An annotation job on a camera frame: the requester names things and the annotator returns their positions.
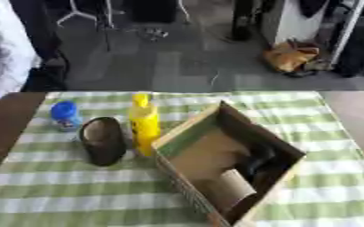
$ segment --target sleeve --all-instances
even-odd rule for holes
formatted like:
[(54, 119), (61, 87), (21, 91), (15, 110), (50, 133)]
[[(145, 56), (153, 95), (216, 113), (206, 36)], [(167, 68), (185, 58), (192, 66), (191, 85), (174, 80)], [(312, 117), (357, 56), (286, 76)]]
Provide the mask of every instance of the sleeve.
[(20, 91), (37, 60), (11, 4), (8, 0), (0, 0), (0, 98)]

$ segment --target cardboard box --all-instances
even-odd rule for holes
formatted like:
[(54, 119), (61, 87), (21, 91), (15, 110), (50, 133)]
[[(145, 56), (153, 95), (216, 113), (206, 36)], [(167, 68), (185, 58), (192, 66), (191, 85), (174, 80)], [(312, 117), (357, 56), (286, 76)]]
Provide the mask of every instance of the cardboard box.
[[(272, 149), (275, 156), (250, 182), (235, 167), (257, 155), (253, 145)], [(225, 102), (177, 126), (153, 148), (156, 165), (214, 226), (250, 226), (256, 210), (305, 156)]]

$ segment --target cardboard tube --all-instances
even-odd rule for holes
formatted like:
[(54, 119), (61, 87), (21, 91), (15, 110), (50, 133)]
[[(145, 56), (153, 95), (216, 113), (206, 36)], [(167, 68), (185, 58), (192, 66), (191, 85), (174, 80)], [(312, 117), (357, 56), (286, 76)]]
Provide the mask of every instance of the cardboard tube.
[(256, 193), (254, 188), (241, 176), (236, 169), (222, 174), (210, 182), (205, 194), (222, 214), (230, 211), (241, 200)]

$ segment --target brown bag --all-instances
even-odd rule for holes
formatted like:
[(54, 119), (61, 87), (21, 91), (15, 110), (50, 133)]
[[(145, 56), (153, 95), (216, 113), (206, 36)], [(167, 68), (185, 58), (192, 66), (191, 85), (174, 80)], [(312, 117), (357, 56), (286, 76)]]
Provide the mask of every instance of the brown bag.
[(264, 57), (276, 70), (291, 73), (314, 59), (319, 52), (319, 48), (314, 44), (288, 40), (276, 45), (270, 51), (265, 51)]

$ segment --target black cup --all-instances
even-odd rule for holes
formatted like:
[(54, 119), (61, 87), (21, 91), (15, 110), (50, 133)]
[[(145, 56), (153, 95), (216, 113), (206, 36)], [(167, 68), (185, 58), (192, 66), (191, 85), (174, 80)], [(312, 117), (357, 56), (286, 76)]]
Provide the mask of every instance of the black cup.
[(79, 134), (94, 165), (110, 166), (120, 160), (127, 150), (122, 128), (115, 118), (93, 119), (82, 126)]

